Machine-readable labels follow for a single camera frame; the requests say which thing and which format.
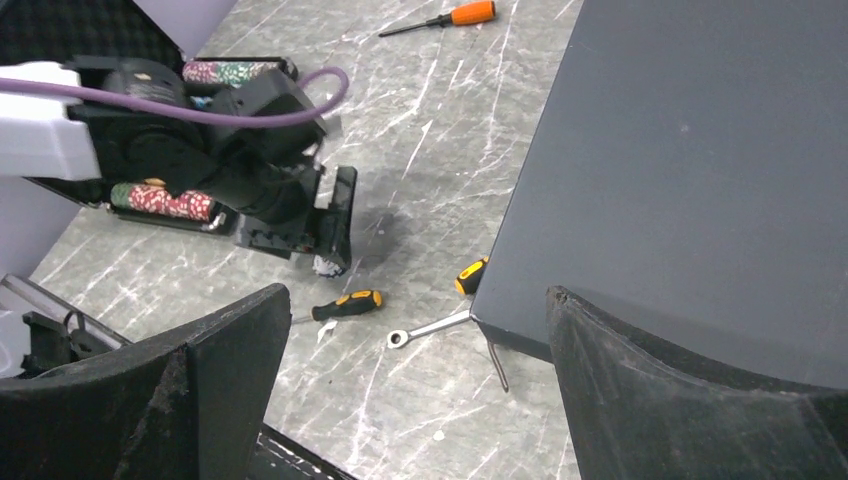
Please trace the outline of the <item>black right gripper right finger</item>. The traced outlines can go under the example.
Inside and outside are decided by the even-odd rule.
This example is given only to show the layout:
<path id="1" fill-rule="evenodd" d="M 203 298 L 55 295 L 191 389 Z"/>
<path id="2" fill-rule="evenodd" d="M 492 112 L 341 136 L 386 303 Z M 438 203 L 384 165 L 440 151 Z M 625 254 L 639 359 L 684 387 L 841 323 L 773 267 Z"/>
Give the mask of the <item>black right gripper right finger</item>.
<path id="1" fill-rule="evenodd" d="M 843 479 L 847 393 L 760 375 L 549 288 L 552 362 L 585 479 Z"/>

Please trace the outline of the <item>white poker chip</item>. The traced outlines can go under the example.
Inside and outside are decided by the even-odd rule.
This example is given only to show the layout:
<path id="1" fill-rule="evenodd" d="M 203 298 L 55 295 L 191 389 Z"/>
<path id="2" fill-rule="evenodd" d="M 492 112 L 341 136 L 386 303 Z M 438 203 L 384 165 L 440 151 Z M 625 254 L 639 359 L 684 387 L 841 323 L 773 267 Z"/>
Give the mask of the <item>white poker chip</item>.
<path id="1" fill-rule="evenodd" d="M 313 257 L 312 270 L 317 276 L 329 279 L 339 278 L 347 272 L 346 267 L 321 256 Z"/>

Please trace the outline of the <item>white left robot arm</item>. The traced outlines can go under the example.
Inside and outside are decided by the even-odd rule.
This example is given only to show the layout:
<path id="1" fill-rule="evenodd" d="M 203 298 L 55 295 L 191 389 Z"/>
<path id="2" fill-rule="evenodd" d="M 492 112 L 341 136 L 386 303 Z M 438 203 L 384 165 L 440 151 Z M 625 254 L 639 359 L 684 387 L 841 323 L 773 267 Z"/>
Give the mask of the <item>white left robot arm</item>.
<path id="1" fill-rule="evenodd" d="M 231 235 L 318 275 L 352 262 L 356 169 L 316 203 L 328 133 L 282 63 L 78 56 L 1 70 L 1 173 L 125 219 Z"/>

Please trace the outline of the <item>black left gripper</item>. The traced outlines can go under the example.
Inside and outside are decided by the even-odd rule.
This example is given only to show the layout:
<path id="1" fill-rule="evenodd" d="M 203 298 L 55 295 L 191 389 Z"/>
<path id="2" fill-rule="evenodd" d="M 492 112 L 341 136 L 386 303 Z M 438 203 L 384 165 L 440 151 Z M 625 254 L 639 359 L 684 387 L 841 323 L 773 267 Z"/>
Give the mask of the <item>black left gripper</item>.
<path id="1" fill-rule="evenodd" d="M 340 166 L 328 206 L 316 209 L 324 172 L 311 155 L 282 166 L 231 162 L 205 180 L 205 193 L 238 214 L 235 245 L 283 259 L 314 254 L 348 269 L 358 171 Z"/>

